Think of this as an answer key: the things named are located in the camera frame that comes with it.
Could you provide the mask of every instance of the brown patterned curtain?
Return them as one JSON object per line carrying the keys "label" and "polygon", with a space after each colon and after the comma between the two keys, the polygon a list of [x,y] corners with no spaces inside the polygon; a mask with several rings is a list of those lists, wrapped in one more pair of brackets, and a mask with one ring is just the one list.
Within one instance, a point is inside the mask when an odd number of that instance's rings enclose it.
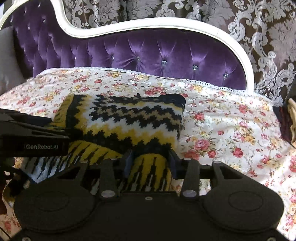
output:
{"label": "brown patterned curtain", "polygon": [[291,0],[63,0],[78,28],[152,17],[203,21],[229,33],[248,54],[255,91],[281,105],[296,74],[296,5]]}

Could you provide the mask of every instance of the floral bedsheet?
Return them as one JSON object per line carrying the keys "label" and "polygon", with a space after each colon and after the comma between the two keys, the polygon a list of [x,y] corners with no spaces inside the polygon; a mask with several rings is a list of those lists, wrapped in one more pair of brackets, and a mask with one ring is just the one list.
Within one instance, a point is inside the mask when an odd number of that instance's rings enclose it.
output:
{"label": "floral bedsheet", "polygon": [[[130,71],[80,68],[41,73],[0,96],[0,108],[52,118],[70,93],[183,95],[184,129],[177,154],[201,164],[222,161],[277,192],[285,206],[278,230],[290,240],[296,238],[296,150],[281,139],[279,123],[267,99]],[[16,167],[20,164],[17,158]],[[171,188],[179,192],[181,185],[182,180],[174,180]],[[202,180],[201,194],[209,189],[208,180]],[[20,229],[11,208],[0,216],[0,226],[10,236]]]}

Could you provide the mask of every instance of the gray pillow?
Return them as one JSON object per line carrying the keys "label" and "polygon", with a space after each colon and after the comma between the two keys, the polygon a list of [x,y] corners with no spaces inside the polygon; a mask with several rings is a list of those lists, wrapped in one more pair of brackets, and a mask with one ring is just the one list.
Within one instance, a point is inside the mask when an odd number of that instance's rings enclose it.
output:
{"label": "gray pillow", "polygon": [[0,95],[24,82],[15,57],[13,27],[7,27],[0,31]]}

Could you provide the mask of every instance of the purple tufted headboard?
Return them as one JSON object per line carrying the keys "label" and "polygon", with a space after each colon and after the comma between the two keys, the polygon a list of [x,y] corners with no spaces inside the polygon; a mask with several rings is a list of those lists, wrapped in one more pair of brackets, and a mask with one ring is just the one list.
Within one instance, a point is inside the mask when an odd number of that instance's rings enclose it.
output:
{"label": "purple tufted headboard", "polygon": [[74,38],[60,28],[50,0],[24,3],[2,28],[8,26],[15,28],[16,57],[25,78],[54,67],[92,66],[246,89],[246,76],[234,53],[198,32],[158,28]]}

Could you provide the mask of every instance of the lace trim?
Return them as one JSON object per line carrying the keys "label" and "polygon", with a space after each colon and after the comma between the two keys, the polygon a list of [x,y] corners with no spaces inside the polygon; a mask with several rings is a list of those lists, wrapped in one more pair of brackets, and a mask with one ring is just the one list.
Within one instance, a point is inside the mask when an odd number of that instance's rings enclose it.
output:
{"label": "lace trim", "polygon": [[53,73],[53,72],[59,71],[59,70],[75,70],[75,69],[97,69],[97,70],[109,70],[109,71],[117,71],[117,72],[123,72],[123,73],[131,73],[131,74],[142,74],[142,75],[162,78],[162,79],[166,79],[166,80],[187,82],[187,83],[190,83],[190,84],[193,84],[193,85],[200,85],[200,86],[203,86],[203,87],[208,87],[208,88],[212,88],[212,89],[216,89],[216,90],[223,90],[223,91],[227,91],[229,93],[233,93],[233,94],[240,95],[240,96],[260,97],[260,98],[264,99],[265,101],[268,101],[272,105],[274,104],[274,101],[272,101],[272,100],[268,99],[267,97],[265,97],[265,96],[263,96],[261,94],[258,94],[256,92],[253,92],[252,94],[249,94],[246,90],[234,90],[234,89],[231,89],[231,88],[228,88],[228,87],[215,86],[213,84],[210,84],[210,83],[207,83],[207,82],[204,82],[204,81],[200,81],[200,80],[188,80],[188,79],[177,79],[177,78],[161,77],[161,76],[156,76],[156,75],[152,75],[152,74],[145,74],[145,73],[132,71],[132,70],[125,70],[125,69],[104,68],[104,67],[51,68],[51,69],[46,69],[46,70],[42,71],[36,77],[40,77],[40,76],[45,75],[45,74],[50,74],[50,73]]}

